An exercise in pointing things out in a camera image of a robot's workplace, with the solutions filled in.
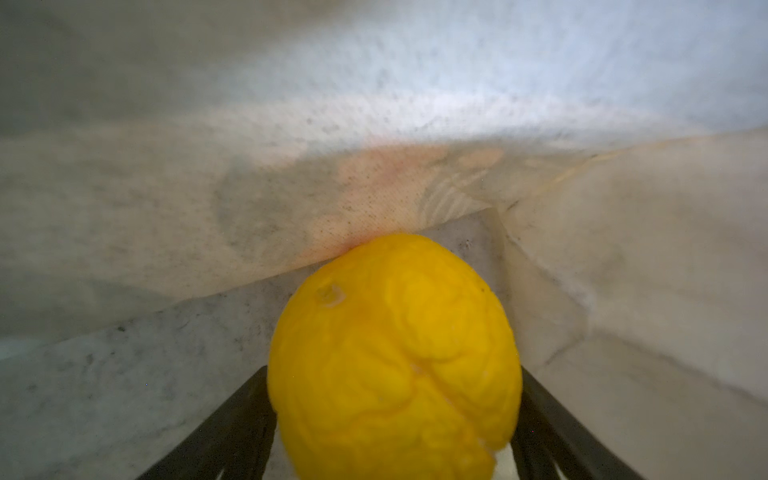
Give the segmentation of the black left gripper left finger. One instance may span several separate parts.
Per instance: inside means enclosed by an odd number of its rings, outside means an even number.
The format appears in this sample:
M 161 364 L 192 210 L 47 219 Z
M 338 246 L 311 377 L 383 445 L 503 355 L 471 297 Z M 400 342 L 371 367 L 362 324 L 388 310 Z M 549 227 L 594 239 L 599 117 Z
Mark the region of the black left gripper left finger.
M 261 367 L 142 479 L 261 479 L 271 453 L 276 414 Z

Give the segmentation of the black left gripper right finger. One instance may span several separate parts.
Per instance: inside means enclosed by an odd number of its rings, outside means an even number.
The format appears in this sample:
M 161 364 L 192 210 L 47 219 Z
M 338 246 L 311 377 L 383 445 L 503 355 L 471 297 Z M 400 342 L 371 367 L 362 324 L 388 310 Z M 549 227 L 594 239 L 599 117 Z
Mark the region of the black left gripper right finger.
M 521 479 L 642 479 L 527 370 L 522 378 L 518 424 L 510 441 Z

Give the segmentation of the orange yellow orange fruit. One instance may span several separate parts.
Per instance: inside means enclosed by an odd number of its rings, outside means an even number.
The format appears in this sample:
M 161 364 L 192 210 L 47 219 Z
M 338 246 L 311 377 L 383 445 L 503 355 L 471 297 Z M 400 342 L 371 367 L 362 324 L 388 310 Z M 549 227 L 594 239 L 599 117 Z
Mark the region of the orange yellow orange fruit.
M 489 479 L 522 368 L 490 286 L 417 234 L 362 244 L 281 313 L 268 393 L 301 479 Z

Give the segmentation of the beige canvas grocery bag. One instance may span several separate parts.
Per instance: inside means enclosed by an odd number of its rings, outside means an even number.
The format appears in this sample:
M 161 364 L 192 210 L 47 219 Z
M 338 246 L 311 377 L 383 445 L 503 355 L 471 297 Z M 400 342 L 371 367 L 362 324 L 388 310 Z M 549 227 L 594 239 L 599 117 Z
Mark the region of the beige canvas grocery bag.
M 3 2 L 2 477 L 137 477 L 402 230 L 639 474 L 766 477 L 763 1 Z

